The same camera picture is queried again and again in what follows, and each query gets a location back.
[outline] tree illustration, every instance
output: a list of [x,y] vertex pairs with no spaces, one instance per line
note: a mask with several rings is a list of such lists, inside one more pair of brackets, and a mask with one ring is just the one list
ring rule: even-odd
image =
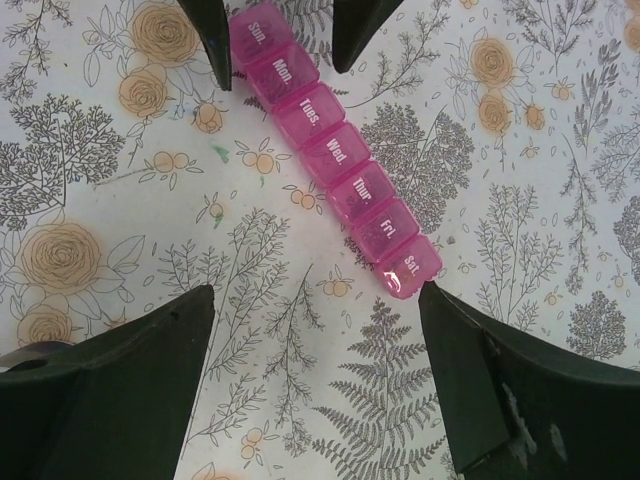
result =
[[267,314],[267,327],[265,333],[270,338],[275,338],[280,344],[279,352],[267,357],[267,366],[263,378],[265,380],[282,373],[284,382],[282,393],[278,395],[276,404],[276,427],[285,425],[290,431],[284,435],[285,450],[294,457],[307,451],[311,443],[304,419],[296,413],[300,410],[297,402],[308,405],[312,400],[311,389],[300,378],[300,373],[312,369],[316,364],[316,358],[305,352],[302,343],[300,321],[305,321],[310,328],[322,330],[324,325],[319,323],[318,314],[311,303],[313,294],[307,276],[311,267],[300,283],[298,292],[293,300],[283,297],[275,303],[280,309],[278,313]]
[[399,320],[400,315],[377,298],[371,324],[361,329],[364,339],[348,348],[369,362],[340,365],[357,380],[329,384],[358,416],[333,407],[315,408],[334,425],[343,441],[314,440],[313,449],[329,459],[342,480],[408,479],[411,472],[420,475],[444,443],[441,438],[428,446],[409,448],[416,431],[424,430],[436,411],[437,397],[423,393],[431,378],[430,368],[408,369],[410,361],[426,360],[426,347],[424,343],[401,343],[411,327],[398,325]]
[[602,141],[592,172],[611,202],[624,198],[627,181],[640,182],[640,106],[633,107],[633,123],[616,125]]
[[562,246],[552,235],[543,238],[528,226],[538,199],[533,187],[491,186],[487,217],[476,235],[478,253],[491,272],[478,292],[482,309],[496,320],[530,331],[538,318],[538,302],[527,297],[556,273]]
[[469,186],[474,146],[464,127],[440,111],[425,134],[411,106],[385,103],[362,135],[424,232],[434,232],[447,201]]
[[47,95],[40,105],[11,110],[29,143],[0,141],[0,226],[22,230],[28,216],[65,206],[68,183],[96,183],[115,173],[125,139],[101,106],[81,105]]
[[622,218],[613,224],[613,233],[622,253],[631,260],[633,279],[640,285],[640,197],[632,197],[624,207]]
[[618,302],[609,301],[601,291],[591,294],[591,302],[576,305],[571,312],[567,338],[569,347],[587,358],[608,360],[624,351],[625,317],[618,310]]

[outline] pill compartment lid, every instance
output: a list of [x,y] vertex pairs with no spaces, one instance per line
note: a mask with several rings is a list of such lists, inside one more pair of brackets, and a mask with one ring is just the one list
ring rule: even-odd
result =
[[374,267],[391,296],[401,300],[412,297],[441,269],[442,259],[424,235],[412,238]]

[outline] pill organizer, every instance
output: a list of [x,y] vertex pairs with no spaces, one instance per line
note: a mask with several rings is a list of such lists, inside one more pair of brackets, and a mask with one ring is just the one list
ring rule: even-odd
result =
[[271,2],[229,21],[231,58],[389,293],[413,296],[442,269],[409,207]]

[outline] orange berry illustration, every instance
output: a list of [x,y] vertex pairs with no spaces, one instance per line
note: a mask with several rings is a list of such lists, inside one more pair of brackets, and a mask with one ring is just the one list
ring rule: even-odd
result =
[[253,444],[258,443],[262,440],[262,430],[259,428],[252,428],[249,430],[249,433],[247,433],[247,440]]
[[346,282],[343,282],[342,280],[336,282],[333,286],[333,294],[336,297],[344,297],[348,291],[349,287],[347,286]]
[[222,209],[222,205],[220,205],[219,203],[214,203],[209,207],[209,215],[211,215],[213,218],[218,218],[223,213],[224,210]]
[[153,166],[160,173],[169,173],[173,170],[173,157],[167,152],[158,152],[153,157]]
[[253,167],[258,161],[258,155],[253,152],[247,152],[242,156],[242,163],[247,167]]
[[324,286],[322,287],[322,291],[324,292],[325,295],[333,295],[333,282],[327,282],[324,284]]
[[275,161],[271,155],[267,155],[263,153],[258,157],[256,161],[256,166],[258,167],[258,171],[263,175],[271,173],[273,171],[273,166],[275,165]]
[[305,195],[300,200],[300,205],[302,205],[302,208],[306,210],[311,210],[315,204],[316,204],[316,199],[313,195]]
[[182,170],[189,165],[189,156],[186,153],[179,153],[173,157],[173,166]]
[[242,449],[242,451],[240,452],[240,456],[242,458],[244,458],[245,460],[250,460],[253,458],[253,456],[256,454],[256,449],[253,448],[251,445],[247,445],[246,447],[244,447]]
[[304,193],[302,193],[302,190],[295,190],[291,194],[291,201],[298,205],[300,202],[302,202],[302,197],[304,197]]

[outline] fern illustration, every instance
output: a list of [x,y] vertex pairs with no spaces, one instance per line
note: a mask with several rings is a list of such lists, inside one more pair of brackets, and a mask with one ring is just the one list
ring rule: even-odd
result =
[[482,309],[496,320],[530,331],[538,318],[538,302],[527,297],[556,273],[562,246],[547,235],[541,238],[527,223],[534,219],[538,199],[533,187],[491,186],[487,218],[476,235],[478,253],[491,272],[477,293]]
[[633,123],[616,125],[607,133],[591,169],[613,203],[624,197],[627,180],[640,182],[640,106],[634,106],[632,116]]
[[371,320],[361,329],[364,340],[348,348],[371,362],[339,367],[359,381],[329,384],[360,418],[333,407],[315,408],[344,440],[314,440],[312,447],[330,460],[342,480],[408,479],[411,472],[420,475],[444,443],[441,438],[426,447],[409,448],[416,430],[424,430],[436,411],[436,395],[423,394],[431,369],[406,369],[416,358],[426,361],[426,347],[423,343],[400,343],[411,327],[399,326],[400,315],[392,313],[380,298],[373,305]]
[[449,21],[449,15],[445,11],[450,6],[451,0],[433,0],[432,13],[428,17],[424,13],[418,13],[413,21],[415,31],[398,35],[402,50],[396,67],[394,68],[384,51],[379,52],[378,75],[371,84],[371,97],[347,108],[360,107],[387,92],[392,92],[396,97],[415,92],[424,81],[418,73],[418,65],[430,65],[440,58],[440,53],[428,48],[427,43],[440,33]]
[[97,183],[117,170],[125,139],[101,106],[85,110],[79,100],[47,95],[10,113],[29,143],[0,142],[0,226],[22,230],[28,216],[65,206],[67,184]]
[[540,45],[555,60],[556,73],[560,58],[568,55],[577,45],[577,33],[593,24],[591,18],[596,0],[502,0],[504,10],[524,27],[522,36],[534,45]]
[[300,321],[305,321],[309,327],[322,330],[324,325],[318,321],[318,314],[313,309],[311,300],[313,294],[307,276],[311,267],[307,270],[298,292],[293,300],[283,297],[275,306],[279,313],[269,312],[265,333],[270,338],[275,338],[280,343],[280,351],[267,357],[267,367],[263,378],[265,380],[280,373],[284,376],[282,394],[278,396],[276,405],[276,427],[283,428],[288,425],[290,432],[284,435],[285,450],[294,457],[307,451],[311,443],[311,436],[307,432],[305,422],[296,415],[299,411],[296,402],[308,405],[312,400],[311,389],[300,379],[300,373],[311,370],[316,359],[304,351],[300,334]]
[[362,135],[425,233],[433,233],[447,201],[469,186],[474,146],[466,129],[440,111],[425,133],[411,106],[385,103],[376,108],[374,122],[362,127]]

